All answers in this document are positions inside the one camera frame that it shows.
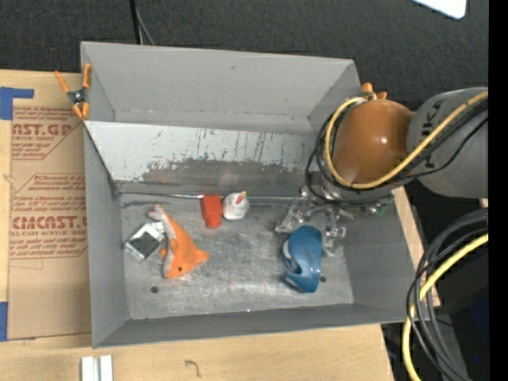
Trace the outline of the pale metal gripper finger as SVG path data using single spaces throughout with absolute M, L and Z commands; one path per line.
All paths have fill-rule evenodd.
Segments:
M 306 211 L 302 205 L 293 204 L 289 206 L 287 214 L 275 226 L 278 234 L 290 234 L 306 221 Z
M 347 229 L 338 224 L 340 214 L 334 209 L 325 212 L 325 235 L 323 240 L 323 250 L 327 256 L 335 256 L 340 242 L 345 238 Z

